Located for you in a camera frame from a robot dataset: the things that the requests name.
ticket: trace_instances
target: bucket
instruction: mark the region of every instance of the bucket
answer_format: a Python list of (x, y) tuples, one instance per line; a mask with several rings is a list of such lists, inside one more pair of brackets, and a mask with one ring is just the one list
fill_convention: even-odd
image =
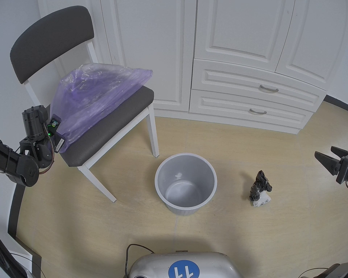
[(190, 215), (214, 196), (216, 172), (203, 157), (181, 153), (164, 160), (155, 175), (158, 196), (177, 215)]

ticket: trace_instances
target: translucent plastic bag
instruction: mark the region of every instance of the translucent plastic bag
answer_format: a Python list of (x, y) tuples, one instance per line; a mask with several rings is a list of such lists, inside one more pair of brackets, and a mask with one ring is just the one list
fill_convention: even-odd
[(109, 64), (86, 64), (60, 81), (50, 116), (62, 119), (57, 132), (66, 141), (63, 153), (88, 129), (114, 111), (152, 76), (152, 70)]

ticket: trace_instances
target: gray cushioned seat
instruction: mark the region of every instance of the gray cushioned seat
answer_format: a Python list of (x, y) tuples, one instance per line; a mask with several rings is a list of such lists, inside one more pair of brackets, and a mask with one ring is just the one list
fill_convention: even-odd
[(64, 153), (61, 153), (61, 156), (71, 167), (83, 165), (152, 102), (153, 91), (145, 86), (141, 87), (71, 144)]

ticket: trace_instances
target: white wall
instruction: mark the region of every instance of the white wall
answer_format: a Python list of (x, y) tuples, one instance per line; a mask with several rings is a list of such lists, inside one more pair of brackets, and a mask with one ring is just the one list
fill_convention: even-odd
[(327, 94), (348, 103), (348, 47)]
[[(30, 108), (33, 102), (24, 86), (19, 83), (9, 55), (16, 39), (39, 19), (37, 0), (0, 1), (0, 139), (14, 150), (19, 146), (19, 141), (25, 137), (22, 112)], [(43, 105), (47, 106), (52, 100), (59, 79), (54, 63), (50, 63), (30, 78), (34, 90), (38, 89), (37, 96)], [(15, 184), (4, 174), (0, 174), (1, 240), (7, 235), (8, 215), (14, 188)]]

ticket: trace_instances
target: drawer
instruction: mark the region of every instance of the drawer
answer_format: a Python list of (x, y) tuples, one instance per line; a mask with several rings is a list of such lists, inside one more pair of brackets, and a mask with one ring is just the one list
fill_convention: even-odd
[(191, 90), (190, 112), (303, 128), (313, 112), (229, 93)]
[(202, 59), (193, 62), (192, 89), (263, 99), (312, 112), (326, 96), (318, 87), (278, 73)]

